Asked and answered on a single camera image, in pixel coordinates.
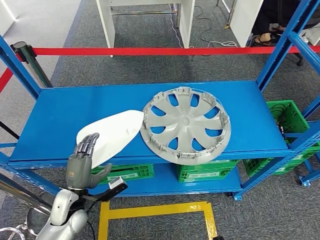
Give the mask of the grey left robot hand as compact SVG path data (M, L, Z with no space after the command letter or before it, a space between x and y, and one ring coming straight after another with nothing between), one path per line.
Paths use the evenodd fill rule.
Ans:
M111 171L112 165L109 163L97 174L91 174L92 156L99 136L97 132L85 136L69 157L66 172L69 189L94 189Z

